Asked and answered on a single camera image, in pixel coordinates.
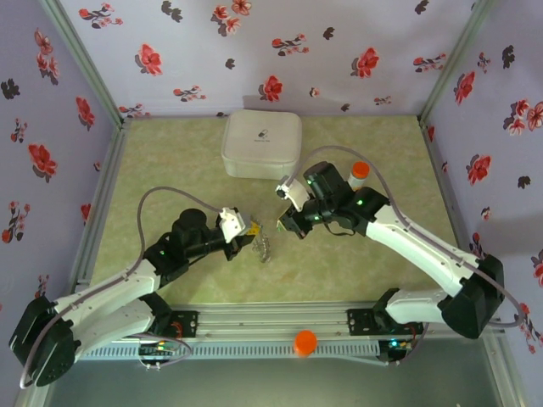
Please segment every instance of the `green tabletop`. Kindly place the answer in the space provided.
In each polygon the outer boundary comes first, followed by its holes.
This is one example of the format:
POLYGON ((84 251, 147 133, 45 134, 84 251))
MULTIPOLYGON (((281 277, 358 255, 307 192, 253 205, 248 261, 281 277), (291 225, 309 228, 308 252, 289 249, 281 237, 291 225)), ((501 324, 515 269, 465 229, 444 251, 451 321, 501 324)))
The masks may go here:
MULTIPOLYGON (((381 170, 401 210, 420 226, 454 243, 443 199, 415 116, 304 117, 302 157, 312 149, 338 144, 366 155, 381 170)), ((264 226, 271 260, 262 264, 251 248, 227 262, 215 253, 162 288, 169 304, 221 304, 282 301, 375 300, 391 287, 428 289, 434 282, 391 249, 361 236, 335 237, 317 227, 300 241, 278 231, 277 217, 288 207, 275 194, 277 181, 233 178, 221 158, 225 119, 133 121, 121 159, 92 283, 130 265, 138 254, 136 210, 152 187, 181 188, 216 207, 237 206, 264 226)), ((346 177, 355 158, 328 152, 346 177)), ((380 192, 375 175, 367 185, 380 192)), ((172 192, 156 192, 143 207, 148 245, 197 204, 172 192)), ((208 225, 216 215, 204 209, 208 225)))

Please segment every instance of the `orange bottle cap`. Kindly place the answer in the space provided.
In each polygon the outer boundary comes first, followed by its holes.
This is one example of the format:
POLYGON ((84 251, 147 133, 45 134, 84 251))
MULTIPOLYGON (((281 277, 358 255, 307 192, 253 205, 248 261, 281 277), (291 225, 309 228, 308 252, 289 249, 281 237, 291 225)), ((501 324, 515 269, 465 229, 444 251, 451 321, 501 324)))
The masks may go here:
POLYGON ((294 352, 302 358, 309 356, 316 349, 316 336, 311 331, 301 331, 294 340, 294 352))
POLYGON ((352 173, 356 178, 367 178, 370 174, 370 166, 364 161, 357 161, 353 164, 352 173))

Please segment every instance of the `orange lid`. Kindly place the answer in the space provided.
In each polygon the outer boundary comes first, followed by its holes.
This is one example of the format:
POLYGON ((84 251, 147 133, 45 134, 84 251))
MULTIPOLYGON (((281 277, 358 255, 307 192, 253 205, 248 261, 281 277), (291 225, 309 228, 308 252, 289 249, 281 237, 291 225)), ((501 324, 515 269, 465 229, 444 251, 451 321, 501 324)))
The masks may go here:
POLYGON ((353 164, 352 173, 356 178, 366 178, 370 174, 370 166, 364 161, 357 161, 353 164))
POLYGON ((294 340, 294 352, 302 358, 309 356, 316 349, 316 336, 311 331, 301 331, 294 340))

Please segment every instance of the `bottle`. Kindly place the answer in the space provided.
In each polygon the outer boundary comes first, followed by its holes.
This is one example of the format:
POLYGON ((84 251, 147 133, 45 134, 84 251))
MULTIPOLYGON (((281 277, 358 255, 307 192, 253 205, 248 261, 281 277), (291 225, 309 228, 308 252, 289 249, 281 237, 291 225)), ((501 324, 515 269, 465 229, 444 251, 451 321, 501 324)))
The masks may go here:
POLYGON ((370 175, 370 166, 364 161, 357 161, 353 164, 347 182, 353 191, 358 191, 364 185, 367 176, 370 175))

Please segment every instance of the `white storage box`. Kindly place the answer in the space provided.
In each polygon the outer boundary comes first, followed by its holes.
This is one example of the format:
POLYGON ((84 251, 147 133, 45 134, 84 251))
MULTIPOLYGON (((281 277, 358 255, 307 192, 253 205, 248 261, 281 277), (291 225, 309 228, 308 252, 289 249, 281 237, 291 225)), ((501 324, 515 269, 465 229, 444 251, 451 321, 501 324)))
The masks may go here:
POLYGON ((238 110, 228 118, 221 155, 230 176, 280 180, 294 171, 301 147, 296 114, 238 110))

